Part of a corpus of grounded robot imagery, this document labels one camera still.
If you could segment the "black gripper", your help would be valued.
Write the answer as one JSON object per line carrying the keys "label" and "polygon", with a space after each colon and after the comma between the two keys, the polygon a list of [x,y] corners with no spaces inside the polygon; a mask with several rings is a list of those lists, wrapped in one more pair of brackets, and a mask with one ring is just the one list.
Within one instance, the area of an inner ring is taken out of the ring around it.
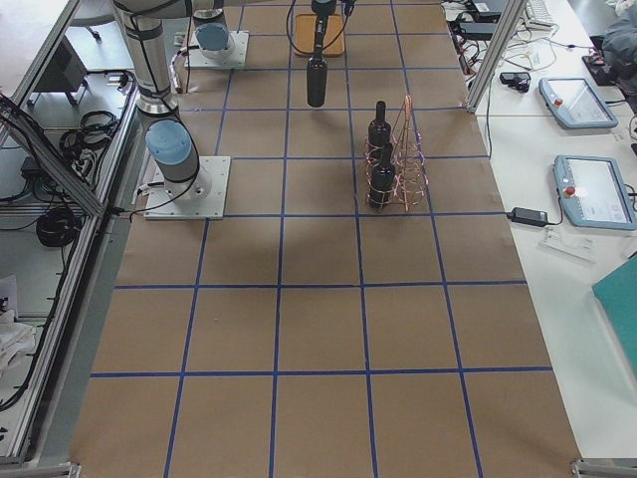
{"label": "black gripper", "polygon": [[327,18],[334,13],[334,0],[312,0],[311,8],[318,18]]}

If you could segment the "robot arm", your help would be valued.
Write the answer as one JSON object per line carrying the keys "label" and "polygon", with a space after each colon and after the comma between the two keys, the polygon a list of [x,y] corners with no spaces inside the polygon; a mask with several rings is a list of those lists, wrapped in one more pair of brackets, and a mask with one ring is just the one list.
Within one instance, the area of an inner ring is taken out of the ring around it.
{"label": "robot arm", "polygon": [[224,0],[193,2],[192,21],[195,26],[195,39],[203,55],[208,58],[224,58],[232,49],[224,5]]}
{"label": "robot arm", "polygon": [[165,19],[187,18],[196,25],[200,50],[221,54],[230,48],[222,1],[113,1],[116,21],[125,35],[139,90],[136,103],[148,151],[164,178],[170,198],[187,193],[204,196],[210,186],[200,172],[193,139],[179,117],[163,44]]}

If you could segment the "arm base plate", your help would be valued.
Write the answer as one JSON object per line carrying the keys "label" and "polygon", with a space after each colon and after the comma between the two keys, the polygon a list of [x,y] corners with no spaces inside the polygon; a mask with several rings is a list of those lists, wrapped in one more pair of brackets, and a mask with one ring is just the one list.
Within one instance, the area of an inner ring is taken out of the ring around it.
{"label": "arm base plate", "polygon": [[149,189],[143,217],[149,220],[198,220],[224,217],[230,156],[201,156],[199,173],[193,184],[165,182],[157,165]]}
{"label": "arm base plate", "polygon": [[229,31],[220,40],[204,39],[203,34],[193,33],[188,43],[186,66],[191,69],[243,69],[249,38],[248,31]]}

